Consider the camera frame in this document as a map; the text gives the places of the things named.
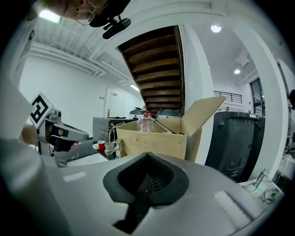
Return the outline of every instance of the fluorescent light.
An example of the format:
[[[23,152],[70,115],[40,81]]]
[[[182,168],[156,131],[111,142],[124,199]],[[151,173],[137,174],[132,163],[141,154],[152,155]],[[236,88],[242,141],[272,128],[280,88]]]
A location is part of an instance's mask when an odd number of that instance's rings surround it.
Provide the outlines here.
[[[54,23],[59,23],[60,21],[60,16],[57,15],[57,14],[54,14],[53,12],[51,11],[48,11],[48,10],[43,10],[39,13],[39,17],[41,18],[44,18],[46,20],[50,20]]]
[[[220,26],[217,26],[217,25],[211,25],[211,30],[214,33],[219,33],[221,31],[221,27]]]
[[[239,69],[236,69],[235,71],[234,71],[234,73],[237,75],[237,74],[240,74],[240,70]]]
[[[137,86],[135,86],[135,85],[130,85],[130,87],[132,87],[132,88],[134,88],[136,91],[138,91],[139,92],[139,89],[138,89],[138,87]]]

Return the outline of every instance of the white column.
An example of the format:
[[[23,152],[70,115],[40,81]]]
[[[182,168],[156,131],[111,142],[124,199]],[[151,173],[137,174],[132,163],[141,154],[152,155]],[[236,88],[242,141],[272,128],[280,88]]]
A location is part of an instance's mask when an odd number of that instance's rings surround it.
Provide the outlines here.
[[[184,54],[185,110],[194,101],[213,97],[213,82],[206,54],[201,42],[191,25],[180,27]],[[188,155],[198,151],[196,163],[204,165],[207,159],[213,130],[213,118],[202,128],[195,139],[200,139],[199,147],[194,147],[194,140],[188,140]]]
[[[251,178],[268,169],[271,178],[277,171],[287,138],[288,109],[283,79],[276,61],[259,34],[242,22],[234,32],[245,45],[256,66],[265,95],[265,132],[261,151]]]

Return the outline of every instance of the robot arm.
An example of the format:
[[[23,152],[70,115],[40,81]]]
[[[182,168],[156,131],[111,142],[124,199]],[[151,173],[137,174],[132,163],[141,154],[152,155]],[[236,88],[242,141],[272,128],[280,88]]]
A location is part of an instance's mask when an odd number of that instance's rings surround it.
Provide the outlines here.
[[[39,153],[53,156],[54,152],[69,151],[74,142],[88,139],[88,134],[61,122],[61,111],[55,109],[43,93],[33,100],[34,107],[30,120],[37,129]],[[46,128],[52,126],[49,135]]]

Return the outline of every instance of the cardboard box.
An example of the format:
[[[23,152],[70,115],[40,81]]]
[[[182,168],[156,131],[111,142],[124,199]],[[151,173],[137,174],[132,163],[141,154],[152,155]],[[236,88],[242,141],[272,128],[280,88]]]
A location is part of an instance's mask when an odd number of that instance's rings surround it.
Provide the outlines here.
[[[117,128],[118,139],[123,140],[123,156],[138,155],[143,152],[161,153],[184,159],[187,139],[200,136],[202,126],[222,106],[225,97],[212,97],[195,101],[182,118],[157,119],[176,134],[167,134],[157,124],[154,132],[139,132],[136,121]],[[195,147],[199,146],[200,138],[195,138]]]

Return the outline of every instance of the eyeglasses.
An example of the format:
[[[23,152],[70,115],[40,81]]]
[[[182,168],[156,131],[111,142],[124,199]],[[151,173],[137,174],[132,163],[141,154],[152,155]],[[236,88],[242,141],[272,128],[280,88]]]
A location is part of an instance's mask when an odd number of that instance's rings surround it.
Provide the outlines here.
[[[77,15],[77,21],[81,25],[90,24],[90,22],[94,19],[95,9],[98,7],[102,7],[108,0],[88,0],[88,3],[94,7],[93,11],[82,11]]]

